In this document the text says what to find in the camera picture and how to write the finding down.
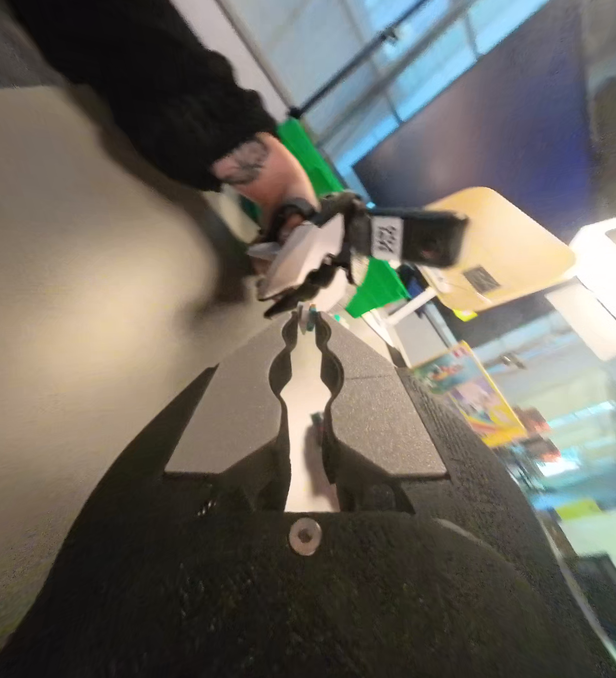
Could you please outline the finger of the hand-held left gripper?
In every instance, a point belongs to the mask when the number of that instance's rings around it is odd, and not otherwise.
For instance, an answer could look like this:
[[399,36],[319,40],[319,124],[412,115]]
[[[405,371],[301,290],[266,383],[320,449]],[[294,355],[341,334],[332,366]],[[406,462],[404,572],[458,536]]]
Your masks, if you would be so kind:
[[305,221],[295,227],[279,248],[258,286],[261,301],[294,292],[310,274],[340,254],[345,240],[345,219],[333,216],[323,225]]
[[332,260],[281,260],[262,279],[262,301],[271,301],[265,319],[300,308],[330,310],[348,291],[348,269]]

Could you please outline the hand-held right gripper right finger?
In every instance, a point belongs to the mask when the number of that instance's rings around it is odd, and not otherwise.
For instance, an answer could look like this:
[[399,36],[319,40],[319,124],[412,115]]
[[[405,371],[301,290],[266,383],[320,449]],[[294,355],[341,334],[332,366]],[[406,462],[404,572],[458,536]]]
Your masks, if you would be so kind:
[[449,473],[399,370],[331,317],[314,331],[330,394],[322,460],[340,510],[412,510],[405,486]]

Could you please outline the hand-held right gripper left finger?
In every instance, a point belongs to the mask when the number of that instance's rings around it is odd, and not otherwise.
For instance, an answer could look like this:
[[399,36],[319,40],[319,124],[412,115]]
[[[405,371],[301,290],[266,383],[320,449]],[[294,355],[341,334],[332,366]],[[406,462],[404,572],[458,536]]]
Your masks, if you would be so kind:
[[165,468],[252,510],[284,510],[291,480],[287,405],[296,313],[271,321],[214,370]]

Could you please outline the yellow lego set box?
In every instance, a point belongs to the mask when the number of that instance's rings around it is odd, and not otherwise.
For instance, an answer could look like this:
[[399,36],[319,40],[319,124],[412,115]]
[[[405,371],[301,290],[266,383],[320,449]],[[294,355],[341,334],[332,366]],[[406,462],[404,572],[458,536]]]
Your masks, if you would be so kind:
[[467,343],[457,343],[411,371],[426,390],[452,406],[488,447],[527,437],[514,409]]

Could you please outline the person's left hand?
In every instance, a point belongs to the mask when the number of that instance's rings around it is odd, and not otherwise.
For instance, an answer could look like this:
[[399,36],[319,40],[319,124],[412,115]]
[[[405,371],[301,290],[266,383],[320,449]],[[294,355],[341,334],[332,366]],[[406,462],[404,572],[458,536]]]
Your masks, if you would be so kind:
[[211,173],[253,202],[268,226],[275,212],[289,200],[300,199],[312,208],[319,201],[298,160],[273,135],[257,133],[215,161]]

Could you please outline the green plastic bin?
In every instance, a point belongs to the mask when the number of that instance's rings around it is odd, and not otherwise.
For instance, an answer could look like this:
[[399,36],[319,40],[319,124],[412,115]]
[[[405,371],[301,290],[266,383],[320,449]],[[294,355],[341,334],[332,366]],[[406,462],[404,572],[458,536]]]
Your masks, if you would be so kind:
[[[345,190],[298,120],[288,118],[277,131],[282,143],[303,167],[319,198]],[[353,289],[346,292],[343,303],[345,311],[353,318],[409,300],[399,276],[386,261],[357,256],[353,259],[353,276]]]

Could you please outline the black tripod pole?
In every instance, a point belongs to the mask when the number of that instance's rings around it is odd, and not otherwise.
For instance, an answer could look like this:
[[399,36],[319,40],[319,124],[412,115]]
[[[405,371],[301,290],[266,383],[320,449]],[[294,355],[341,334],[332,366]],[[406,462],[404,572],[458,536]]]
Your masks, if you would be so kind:
[[326,98],[334,89],[346,81],[355,71],[357,71],[381,46],[388,41],[397,40],[398,28],[410,19],[416,12],[425,7],[429,1],[414,1],[401,15],[394,21],[378,31],[374,37],[365,45],[327,82],[325,82],[316,92],[314,92],[302,105],[290,106],[287,110],[287,118],[301,120],[305,114],[316,107],[324,98]]

